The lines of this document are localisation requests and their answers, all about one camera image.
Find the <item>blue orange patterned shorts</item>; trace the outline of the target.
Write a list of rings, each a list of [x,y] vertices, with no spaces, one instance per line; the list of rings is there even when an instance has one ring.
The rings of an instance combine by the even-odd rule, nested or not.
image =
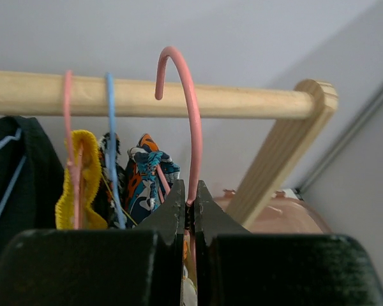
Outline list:
[[[149,134],[141,136],[135,147],[128,149],[126,166],[127,185],[124,194],[124,209],[131,216],[126,227],[133,228],[149,217],[165,200],[169,190],[179,178],[180,166],[161,151]],[[159,170],[166,183],[161,181]]]

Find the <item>pink wire hanger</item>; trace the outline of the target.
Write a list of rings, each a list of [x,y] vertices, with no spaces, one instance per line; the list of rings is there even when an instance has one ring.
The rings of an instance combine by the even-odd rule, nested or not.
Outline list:
[[[71,134],[71,85],[72,85],[72,70],[67,70],[64,75],[64,99],[63,99],[63,115],[64,126],[66,131],[66,144],[68,151],[67,167],[70,173],[70,180],[73,186],[73,206],[74,206],[74,229],[79,230],[82,227],[81,212],[82,207],[80,204],[80,175],[82,166],[82,148],[80,148],[79,161],[76,163],[73,139]]]
[[[196,247],[195,247],[195,231],[194,231],[194,217],[193,204],[197,197],[197,189],[199,183],[199,175],[202,165],[202,123],[200,118],[199,105],[195,87],[193,83],[190,70],[187,63],[180,53],[180,51],[172,46],[165,47],[158,60],[157,74],[156,74],[156,86],[155,86],[155,98],[161,100],[163,98],[164,85],[165,85],[165,72],[168,59],[172,59],[176,66],[177,72],[180,77],[180,81],[184,91],[184,97],[186,101],[186,107],[188,111],[188,119],[190,125],[191,135],[191,160],[190,160],[190,176],[188,185],[188,197],[186,200],[186,224],[188,225],[186,232],[190,236],[190,243],[188,250],[190,251],[191,262],[193,266],[188,269],[189,272],[197,271],[196,263]]]

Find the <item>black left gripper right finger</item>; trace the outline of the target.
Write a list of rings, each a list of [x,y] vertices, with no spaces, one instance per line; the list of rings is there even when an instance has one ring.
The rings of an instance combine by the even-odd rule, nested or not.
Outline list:
[[[337,234],[254,234],[200,181],[194,202],[199,305],[383,305],[364,247]]]

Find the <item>camouflage orange black shorts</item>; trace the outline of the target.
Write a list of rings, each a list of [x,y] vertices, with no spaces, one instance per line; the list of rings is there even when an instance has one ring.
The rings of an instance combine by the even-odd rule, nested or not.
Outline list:
[[[117,187],[117,195],[119,196],[119,202],[121,204],[121,210],[124,218],[125,228],[134,228],[137,225],[137,221],[133,222],[133,219],[129,217],[127,208],[124,208],[124,198],[127,191],[128,179],[124,168],[119,163],[121,155],[120,140],[117,134],[115,134],[116,140],[116,153],[115,153],[115,167],[117,173],[117,182],[113,183],[111,174],[109,171],[109,154],[110,154],[110,133],[105,133],[98,140],[98,157],[101,164],[101,179],[99,184],[98,193],[94,200],[93,206],[96,213],[98,213],[106,222],[108,228],[119,228],[118,214],[114,201],[114,187]]]

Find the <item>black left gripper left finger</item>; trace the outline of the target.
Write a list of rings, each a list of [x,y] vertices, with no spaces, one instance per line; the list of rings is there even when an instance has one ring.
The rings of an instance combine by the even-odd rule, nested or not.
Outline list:
[[[29,230],[0,258],[0,305],[181,305],[184,182],[133,229]]]

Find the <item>blue wire hanger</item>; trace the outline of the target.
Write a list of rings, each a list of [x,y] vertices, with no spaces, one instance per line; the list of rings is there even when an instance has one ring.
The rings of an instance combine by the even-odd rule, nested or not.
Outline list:
[[[109,175],[112,181],[112,195],[116,207],[117,220],[119,228],[124,230],[126,228],[124,214],[121,210],[121,202],[119,199],[118,176],[116,169],[116,118],[115,118],[115,95],[114,95],[114,79],[111,73],[106,73],[106,88],[107,88],[107,102],[109,114],[109,162],[107,163]]]
[[[20,173],[23,169],[23,166],[26,162],[26,155],[23,155],[16,166],[10,163],[9,166],[5,166],[4,162],[6,159],[3,158],[3,149],[10,143],[10,142],[18,142],[22,138],[22,129],[18,127],[15,131],[14,135],[7,135],[4,138],[0,140],[0,174],[4,175],[4,181],[8,181],[6,187],[4,188],[3,196],[0,199],[0,218],[4,212],[4,209],[6,207],[6,204],[12,194],[13,188],[15,187],[15,184],[20,176]]]

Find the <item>yellow shorts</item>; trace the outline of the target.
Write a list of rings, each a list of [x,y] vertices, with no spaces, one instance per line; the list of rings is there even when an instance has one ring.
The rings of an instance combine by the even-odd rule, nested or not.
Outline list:
[[[101,180],[101,164],[98,157],[98,142],[95,135],[79,129],[71,132],[74,157],[78,158],[79,148],[83,147],[82,174],[84,178],[83,228],[92,230],[107,229],[106,220],[94,210],[94,200]],[[64,170],[63,193],[55,207],[56,228],[72,230],[74,227],[73,183],[69,169]]]

